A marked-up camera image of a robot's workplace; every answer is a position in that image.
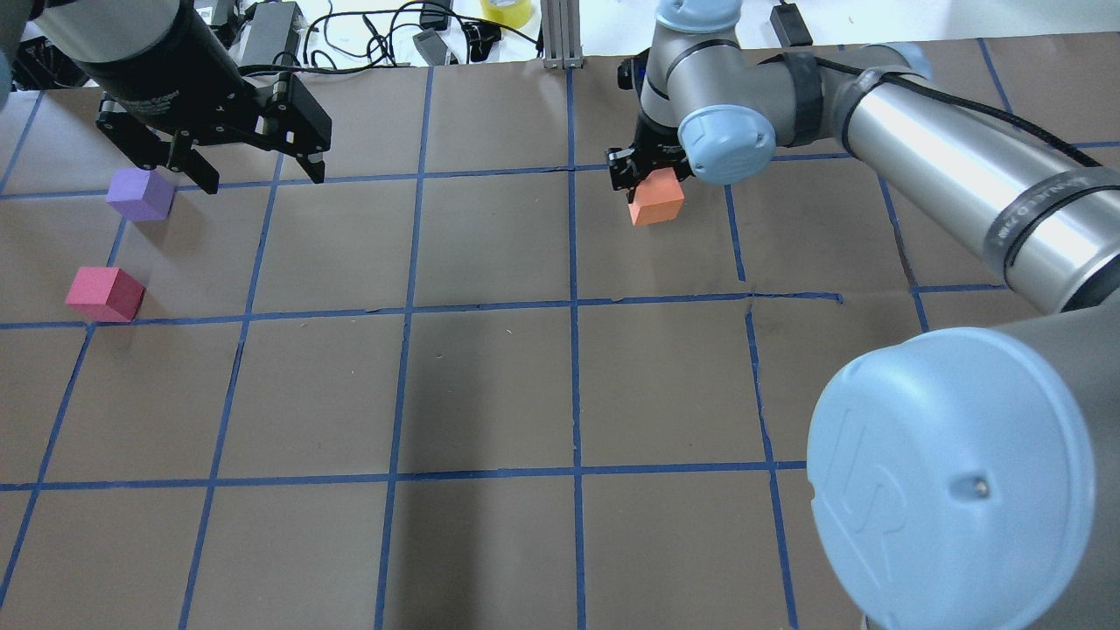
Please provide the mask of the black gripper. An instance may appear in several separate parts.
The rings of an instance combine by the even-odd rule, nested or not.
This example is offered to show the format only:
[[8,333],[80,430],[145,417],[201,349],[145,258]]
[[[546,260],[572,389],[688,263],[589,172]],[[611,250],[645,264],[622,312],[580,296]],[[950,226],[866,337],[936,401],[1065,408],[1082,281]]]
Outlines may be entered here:
[[332,117],[291,70],[268,66],[256,87],[193,9],[177,9],[171,28],[142,52],[97,61],[105,93],[96,127],[136,167],[183,172],[206,194],[220,172],[199,147],[248,143],[296,159],[312,184],[326,179]]
[[668,169],[676,182],[693,175],[683,145],[676,136],[671,102],[648,66],[648,54],[640,53],[619,63],[619,89],[632,89],[640,101],[633,141],[626,148],[608,149],[612,189],[634,194],[653,172]]

